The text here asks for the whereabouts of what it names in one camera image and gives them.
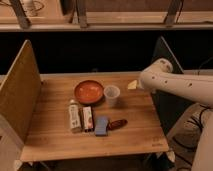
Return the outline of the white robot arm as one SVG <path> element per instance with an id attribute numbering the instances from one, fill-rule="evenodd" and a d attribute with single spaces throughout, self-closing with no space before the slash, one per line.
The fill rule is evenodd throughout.
<path id="1" fill-rule="evenodd" d="M 173 69 L 168 59 L 157 59 L 128 88 L 161 90 L 210 107 L 212 114 L 200 136 L 191 171 L 213 171 L 213 76 L 174 74 Z"/>

